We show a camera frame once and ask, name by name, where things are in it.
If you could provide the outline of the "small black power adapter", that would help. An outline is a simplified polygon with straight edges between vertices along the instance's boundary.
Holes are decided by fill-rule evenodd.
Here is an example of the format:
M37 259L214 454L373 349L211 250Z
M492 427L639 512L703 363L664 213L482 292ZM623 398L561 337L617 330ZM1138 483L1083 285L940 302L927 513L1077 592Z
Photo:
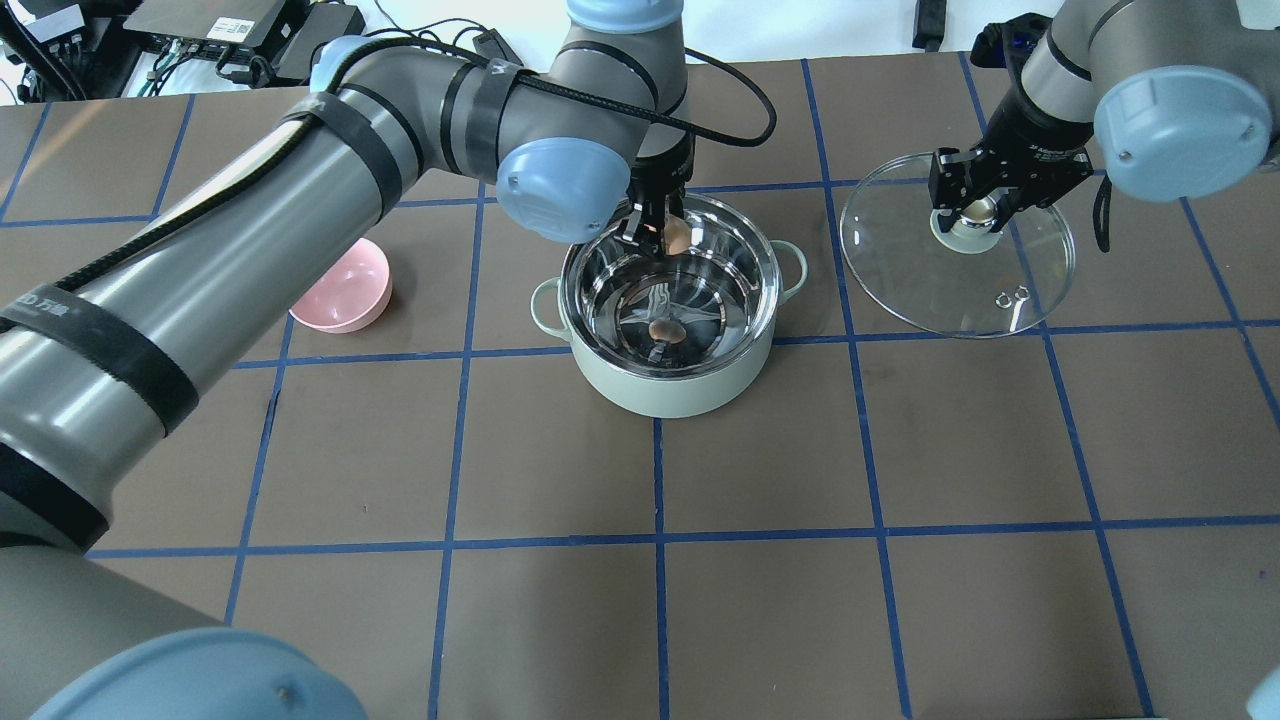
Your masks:
M945 41L947 24L946 0L916 0L913 15L911 47L937 53Z

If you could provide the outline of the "brown egg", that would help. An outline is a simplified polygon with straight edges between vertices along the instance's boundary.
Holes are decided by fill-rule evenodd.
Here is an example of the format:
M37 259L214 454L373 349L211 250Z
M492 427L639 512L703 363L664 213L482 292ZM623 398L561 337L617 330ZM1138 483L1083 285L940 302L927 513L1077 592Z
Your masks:
M692 229L690 224L680 217L668 215L663 229L663 252L673 256L686 252L692 246Z

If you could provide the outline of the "glass pot lid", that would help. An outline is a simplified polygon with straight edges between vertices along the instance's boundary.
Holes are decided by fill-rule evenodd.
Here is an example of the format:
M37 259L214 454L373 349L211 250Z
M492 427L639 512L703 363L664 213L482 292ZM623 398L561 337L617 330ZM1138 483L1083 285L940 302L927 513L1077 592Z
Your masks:
M1073 232L1056 206L996 225L1002 192L964 200L942 229L931 201L931 156L876 168L840 215L842 254L863 291L896 318L936 334L995 338L1041 324L1076 269Z

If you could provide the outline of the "brown gridded table mat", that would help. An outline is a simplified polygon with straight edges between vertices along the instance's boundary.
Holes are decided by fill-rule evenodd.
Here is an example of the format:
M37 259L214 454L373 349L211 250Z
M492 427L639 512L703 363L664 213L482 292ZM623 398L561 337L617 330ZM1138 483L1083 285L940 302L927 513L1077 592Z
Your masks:
M529 318L564 249L435 173L353 334L276 323L93 551L396 719L1243 719L1277 666L1277 177L1064 199L1044 328L918 334L835 233L1007 85L956 54L745 67L780 110L696 190L810 265L758 380L654 421Z

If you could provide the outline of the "black power adapter brick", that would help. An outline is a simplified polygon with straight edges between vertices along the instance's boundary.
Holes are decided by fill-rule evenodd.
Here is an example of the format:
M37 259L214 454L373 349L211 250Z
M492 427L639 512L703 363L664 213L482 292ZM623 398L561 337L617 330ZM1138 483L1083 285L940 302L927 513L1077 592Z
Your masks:
M271 56L305 23L308 1L142 1L123 28Z

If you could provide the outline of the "pink plastic bowl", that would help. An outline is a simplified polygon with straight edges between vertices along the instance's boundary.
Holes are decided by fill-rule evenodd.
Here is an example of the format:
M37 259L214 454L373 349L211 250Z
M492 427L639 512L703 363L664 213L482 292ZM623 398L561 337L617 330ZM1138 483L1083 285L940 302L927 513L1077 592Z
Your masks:
M390 304L394 283L385 252L357 240L289 309L302 325L347 334L372 324Z

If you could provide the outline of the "pale green steel pot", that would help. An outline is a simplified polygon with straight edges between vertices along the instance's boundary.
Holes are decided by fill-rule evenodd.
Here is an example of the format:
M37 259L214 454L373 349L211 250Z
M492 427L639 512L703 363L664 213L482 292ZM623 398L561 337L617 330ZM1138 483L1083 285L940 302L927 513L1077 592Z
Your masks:
M646 258L611 234L573 246L529 310L589 384L643 416L686 418L740 396L771 354L781 307L809 278L805 252L737 208L684 200L682 252Z

